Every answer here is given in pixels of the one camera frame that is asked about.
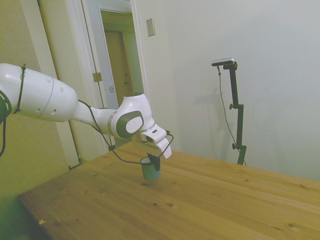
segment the wood grain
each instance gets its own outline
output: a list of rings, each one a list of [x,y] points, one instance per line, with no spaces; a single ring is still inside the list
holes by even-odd
[[[320,239],[320,182],[177,151],[157,180],[107,153],[19,199],[57,240]]]

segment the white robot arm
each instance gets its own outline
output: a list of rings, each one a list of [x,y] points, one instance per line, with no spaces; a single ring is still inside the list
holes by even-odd
[[[103,134],[132,138],[137,148],[151,155],[167,159],[172,154],[167,132],[155,124],[142,93],[124,97],[119,109],[94,108],[78,101],[73,88],[53,77],[0,63],[0,115],[5,119],[11,112],[52,122],[76,120]]]

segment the switch plate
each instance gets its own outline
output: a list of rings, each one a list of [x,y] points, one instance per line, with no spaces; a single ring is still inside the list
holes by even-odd
[[[154,36],[156,35],[155,33],[155,26],[154,26],[154,19],[150,18],[149,20],[146,21],[146,28],[148,30],[148,36]]]

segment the door frame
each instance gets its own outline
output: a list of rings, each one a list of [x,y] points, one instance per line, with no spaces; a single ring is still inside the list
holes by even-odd
[[[94,39],[94,33],[92,28],[92,23],[90,21],[89,16],[89,8],[87,6],[86,0],[65,0],[66,2],[66,10],[67,15],[70,21],[70,25],[72,28],[72,34],[74,36],[75,41],[75,47],[77,50],[77,55],[79,58],[79,62],[81,64],[81,67],[83,69],[83,72],[85,73],[85,80],[84,80],[84,87],[86,90],[86,93],[88,95],[88,98],[90,99],[90,102],[92,105],[96,104],[95,106],[99,106],[99,102],[101,102],[100,98],[100,92],[97,88],[96,84],[91,81],[92,73],[93,73],[93,57],[95,60],[95,64],[97,67],[97,71],[100,70],[99,60],[98,60],[98,53],[97,53],[97,47]],[[132,18],[133,18],[133,25],[134,25],[134,31],[135,31],[135,37],[136,37],[136,43],[137,43],[137,50],[138,50],[138,57],[140,62],[140,71],[142,76],[142,85],[144,94],[146,95],[147,99],[150,102],[150,95],[149,95],[149,88],[148,88],[148,81],[147,81],[147,71],[146,71],[146,62],[145,62],[145,55],[144,55],[144,48],[143,48],[143,42],[142,42],[142,34],[139,24],[139,14],[138,14],[138,8],[137,8],[137,1],[131,0],[131,12],[132,12]],[[114,9],[111,9],[109,7],[101,6],[100,4],[97,5],[99,10],[99,19],[102,23],[102,17],[101,17],[101,11],[112,11],[114,12]],[[104,36],[104,42],[105,42],[105,48],[107,48],[107,42],[106,42],[106,36]],[[89,54],[89,50],[92,48],[92,55]],[[103,102],[108,105],[107,98],[104,93],[102,92],[102,98]]]

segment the green cup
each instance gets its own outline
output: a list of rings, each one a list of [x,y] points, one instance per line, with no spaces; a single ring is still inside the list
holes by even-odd
[[[140,160],[140,163],[142,163],[141,167],[144,179],[155,180],[161,176],[160,159],[150,162],[150,159],[145,157]]]

